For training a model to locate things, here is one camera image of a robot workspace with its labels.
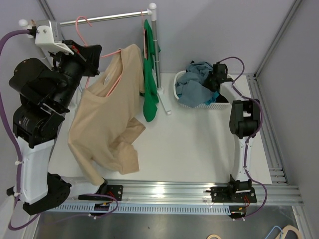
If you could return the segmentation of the teal t shirt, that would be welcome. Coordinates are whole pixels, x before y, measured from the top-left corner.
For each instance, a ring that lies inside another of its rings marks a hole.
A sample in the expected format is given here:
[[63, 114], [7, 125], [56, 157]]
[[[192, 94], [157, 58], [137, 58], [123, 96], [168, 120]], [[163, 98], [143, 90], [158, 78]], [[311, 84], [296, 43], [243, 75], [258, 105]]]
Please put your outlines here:
[[212, 103], [215, 103], [217, 101], [217, 98], [220, 96], [218, 92], [213, 92], [211, 98], [205, 102], [206, 105], [210, 105]]

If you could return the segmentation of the grey blue t shirt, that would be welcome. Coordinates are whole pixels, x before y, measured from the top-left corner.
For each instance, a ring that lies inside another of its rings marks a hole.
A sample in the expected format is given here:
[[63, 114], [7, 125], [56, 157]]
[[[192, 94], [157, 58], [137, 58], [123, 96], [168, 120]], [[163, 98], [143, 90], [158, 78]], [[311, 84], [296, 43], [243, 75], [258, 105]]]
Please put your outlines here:
[[186, 73], [176, 82], [176, 93], [181, 104], [194, 108], [208, 101], [213, 92], [204, 87], [205, 79], [212, 70], [208, 62], [191, 62], [186, 67]]

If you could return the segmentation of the beige t shirt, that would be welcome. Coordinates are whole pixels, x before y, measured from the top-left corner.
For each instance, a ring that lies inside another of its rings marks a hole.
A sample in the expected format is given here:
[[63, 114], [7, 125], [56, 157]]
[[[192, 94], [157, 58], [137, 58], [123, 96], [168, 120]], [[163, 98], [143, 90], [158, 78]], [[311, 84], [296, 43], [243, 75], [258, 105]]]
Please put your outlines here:
[[82, 173], [95, 186], [104, 183], [94, 163], [129, 174], [139, 171], [133, 142], [145, 130], [135, 117], [144, 90], [140, 48], [116, 53], [99, 79], [84, 90], [68, 133], [68, 146]]

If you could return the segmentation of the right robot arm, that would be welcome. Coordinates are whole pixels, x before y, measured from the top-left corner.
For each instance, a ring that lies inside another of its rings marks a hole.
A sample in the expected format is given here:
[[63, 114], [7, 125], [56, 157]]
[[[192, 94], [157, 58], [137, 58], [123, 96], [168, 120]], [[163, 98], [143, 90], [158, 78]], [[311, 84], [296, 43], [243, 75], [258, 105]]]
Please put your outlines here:
[[229, 129], [234, 136], [234, 164], [229, 182], [224, 187], [211, 188], [213, 202], [257, 202], [250, 176], [252, 144], [261, 127], [259, 102], [243, 95], [228, 76], [225, 64], [216, 63], [204, 82], [211, 91], [218, 92], [231, 104]]

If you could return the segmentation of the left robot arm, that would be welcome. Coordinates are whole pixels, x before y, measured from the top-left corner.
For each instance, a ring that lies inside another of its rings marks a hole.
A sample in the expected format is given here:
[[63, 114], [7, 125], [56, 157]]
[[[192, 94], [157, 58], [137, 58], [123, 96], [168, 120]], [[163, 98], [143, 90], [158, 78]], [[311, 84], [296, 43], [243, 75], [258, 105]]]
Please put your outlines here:
[[70, 53], [50, 53], [52, 68], [37, 58], [25, 59], [9, 81], [20, 95], [12, 131], [22, 152], [19, 199], [29, 215], [58, 207], [69, 197], [101, 200], [107, 195], [106, 180], [91, 185], [48, 171], [58, 129], [81, 79], [99, 74], [101, 45], [82, 46], [73, 40], [65, 44]]

